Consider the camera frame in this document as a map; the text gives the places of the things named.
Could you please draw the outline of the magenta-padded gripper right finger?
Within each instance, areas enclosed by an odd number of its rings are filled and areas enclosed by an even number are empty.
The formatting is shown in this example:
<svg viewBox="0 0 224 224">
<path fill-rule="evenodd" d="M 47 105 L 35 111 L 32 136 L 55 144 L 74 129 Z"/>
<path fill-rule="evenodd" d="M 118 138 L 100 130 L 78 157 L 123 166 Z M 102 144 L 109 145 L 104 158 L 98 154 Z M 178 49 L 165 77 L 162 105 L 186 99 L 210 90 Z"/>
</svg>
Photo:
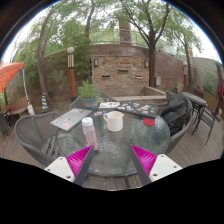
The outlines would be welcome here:
<svg viewBox="0 0 224 224">
<path fill-rule="evenodd" d="M 155 155 L 134 145 L 131 146 L 130 156 L 143 186 L 182 169 L 165 154 Z"/>
</svg>

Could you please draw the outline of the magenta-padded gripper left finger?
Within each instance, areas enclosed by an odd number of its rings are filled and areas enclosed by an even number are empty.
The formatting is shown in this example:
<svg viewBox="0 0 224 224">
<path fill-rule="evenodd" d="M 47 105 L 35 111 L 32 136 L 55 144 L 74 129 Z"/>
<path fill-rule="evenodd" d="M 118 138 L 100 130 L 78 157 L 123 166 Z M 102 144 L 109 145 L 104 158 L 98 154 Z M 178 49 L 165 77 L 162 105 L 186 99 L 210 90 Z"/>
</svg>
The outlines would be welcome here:
<svg viewBox="0 0 224 224">
<path fill-rule="evenodd" d="M 69 157 L 58 157 L 46 168 L 46 171 L 82 186 L 93 156 L 93 146 L 88 146 Z"/>
</svg>

